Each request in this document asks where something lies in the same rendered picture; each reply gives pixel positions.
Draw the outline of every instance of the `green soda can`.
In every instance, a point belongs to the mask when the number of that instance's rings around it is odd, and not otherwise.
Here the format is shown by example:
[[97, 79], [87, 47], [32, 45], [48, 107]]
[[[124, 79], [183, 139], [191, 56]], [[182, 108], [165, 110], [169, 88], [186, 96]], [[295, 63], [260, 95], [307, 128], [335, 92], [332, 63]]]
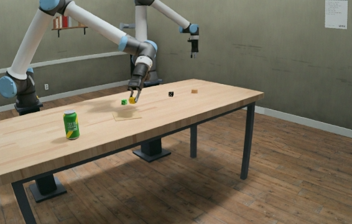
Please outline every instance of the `green soda can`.
[[64, 111], [63, 118], [66, 137], [68, 139], [77, 139], [79, 137], [79, 125], [75, 110]]

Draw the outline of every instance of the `wall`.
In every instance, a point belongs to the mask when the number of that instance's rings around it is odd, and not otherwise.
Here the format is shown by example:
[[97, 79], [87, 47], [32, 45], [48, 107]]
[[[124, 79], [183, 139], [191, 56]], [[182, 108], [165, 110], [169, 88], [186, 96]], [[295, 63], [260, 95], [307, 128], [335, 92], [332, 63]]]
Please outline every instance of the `wall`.
[[149, 9], [164, 82], [199, 78], [265, 92], [258, 106], [352, 129], [352, 1], [348, 29], [326, 29], [322, 0], [162, 0], [200, 25], [188, 35]]
[[[134, 22], [134, 3], [125, 0], [76, 0], [79, 6], [118, 27], [120, 22]], [[0, 1], [0, 69], [12, 65], [25, 33], [39, 7], [39, 1]], [[32, 63], [105, 52], [117, 52], [118, 46], [91, 29], [53, 31], [49, 25]], [[134, 35], [134, 30], [126, 30]], [[39, 96], [119, 82], [130, 77], [129, 56], [120, 55], [78, 62], [49, 65], [34, 69]], [[44, 90], [44, 83], [49, 90]], [[15, 102], [0, 95], [0, 106]]]

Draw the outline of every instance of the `can lid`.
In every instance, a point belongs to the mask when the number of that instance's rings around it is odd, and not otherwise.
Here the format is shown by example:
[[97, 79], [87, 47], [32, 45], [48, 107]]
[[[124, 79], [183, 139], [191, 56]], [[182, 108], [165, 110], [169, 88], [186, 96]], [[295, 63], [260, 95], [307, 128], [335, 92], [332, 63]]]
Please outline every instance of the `can lid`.
[[66, 111], [64, 111], [65, 115], [69, 115], [69, 114], [73, 114], [73, 113], [75, 113], [75, 110], [66, 110]]

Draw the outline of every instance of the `robotic arm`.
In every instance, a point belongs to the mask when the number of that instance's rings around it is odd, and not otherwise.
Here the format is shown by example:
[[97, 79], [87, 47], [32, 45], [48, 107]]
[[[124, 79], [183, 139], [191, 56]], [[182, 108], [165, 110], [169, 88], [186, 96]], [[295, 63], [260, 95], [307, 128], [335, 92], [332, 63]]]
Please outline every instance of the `robotic arm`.
[[[132, 78], [128, 84], [132, 99], [130, 101], [136, 103], [157, 51], [155, 43], [149, 40], [141, 42], [132, 38], [125, 32], [77, 6], [71, 0], [40, 0], [39, 3], [40, 7], [28, 28], [12, 66], [7, 69], [5, 76], [0, 79], [0, 94], [5, 98], [12, 98], [17, 95], [16, 109], [18, 111], [41, 104], [35, 93], [33, 71], [28, 66], [46, 28], [58, 12], [64, 16], [74, 18], [118, 44], [119, 51], [138, 56]], [[134, 90], [138, 91], [135, 98], [132, 97]]]
[[200, 38], [200, 28], [197, 24], [191, 24], [181, 15], [177, 14], [173, 9], [166, 6], [160, 0], [135, 0], [136, 5], [136, 38], [141, 33], [146, 32], [147, 22], [146, 22], [146, 9], [144, 6], [152, 6], [154, 9], [161, 12], [163, 15], [174, 21], [179, 25], [179, 32], [184, 34], [190, 34], [189, 42], [192, 44], [191, 48], [191, 58], [196, 58], [198, 53], [198, 40]]

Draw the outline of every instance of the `black metal table frame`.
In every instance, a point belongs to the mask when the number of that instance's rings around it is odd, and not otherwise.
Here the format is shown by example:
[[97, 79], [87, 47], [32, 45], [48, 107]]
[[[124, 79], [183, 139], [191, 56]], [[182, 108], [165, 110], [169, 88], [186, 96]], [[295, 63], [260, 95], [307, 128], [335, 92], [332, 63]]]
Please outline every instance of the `black metal table frame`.
[[190, 134], [190, 157], [191, 158], [196, 158], [197, 157], [197, 126], [199, 124], [205, 123], [207, 121], [219, 118], [220, 116], [224, 116], [226, 114], [230, 114], [230, 113], [235, 112], [237, 110], [241, 110], [241, 109], [243, 109], [245, 107], [247, 107], [247, 114], [246, 114], [246, 124], [245, 124], [243, 163], [242, 163], [242, 166], [241, 166], [241, 175], [240, 175], [240, 178], [245, 180], [248, 177], [249, 156], [251, 155], [253, 123], [254, 123], [254, 114], [255, 114], [255, 102], [250, 103], [248, 105], [240, 106], [240, 107], [238, 107], [236, 109], [233, 109], [231, 111], [227, 111], [225, 113], [216, 115], [214, 117], [205, 119], [203, 121], [199, 121], [199, 122], [197, 122], [195, 124], [191, 124], [191, 125], [188, 125], [186, 127], [179, 128], [179, 129], [177, 129], [175, 131], [171, 131], [171, 132], [162, 134], [160, 136], [157, 136], [157, 137], [145, 140], [145, 141], [141, 141], [141, 142], [137, 142], [137, 143], [131, 144], [130, 146], [122, 147], [120, 149], [117, 149], [117, 150], [114, 150], [114, 151], [111, 151], [111, 152], [107, 152], [107, 153], [104, 153], [102, 155], [92, 157], [90, 159], [85, 159], [83, 161], [76, 162], [74, 164], [70, 164], [70, 165], [67, 165], [67, 166], [64, 166], [64, 167], [61, 167], [61, 168], [58, 168], [58, 169], [54, 169], [54, 170], [45, 172], [43, 174], [35, 175], [33, 177], [28, 177], [26, 179], [19, 180], [17, 182], [13, 182], [12, 183], [13, 191], [14, 191], [14, 194], [16, 196], [17, 202], [19, 204], [22, 216], [24, 217], [25, 223], [26, 224], [36, 224], [36, 220], [34, 218], [34, 214], [32, 213], [31, 207], [29, 205], [28, 198], [27, 198], [27, 195], [25, 193], [23, 183], [29, 182], [31, 180], [39, 179], [39, 178], [42, 178], [42, 177], [45, 177], [45, 176], [48, 176], [48, 175], [53, 175], [53, 174], [55, 174], [57, 172], [60, 172], [60, 171], [63, 171], [63, 170], [67, 170], [67, 169], [70, 169], [72, 167], [76, 167], [76, 166], [85, 164], [87, 162], [95, 161], [97, 159], [101, 159], [103, 157], [107, 157], [107, 156], [113, 155], [113, 154], [121, 152], [121, 151], [125, 151], [127, 149], [130, 149], [130, 148], [133, 148], [133, 147], [136, 147], [136, 146], [140, 146], [141, 144], [145, 144], [145, 143], [148, 143], [148, 142], [151, 142], [151, 141], [166, 137], [168, 135], [177, 133], [179, 131], [183, 131], [184, 129], [187, 129], [187, 128], [190, 128], [190, 133], [191, 133]]

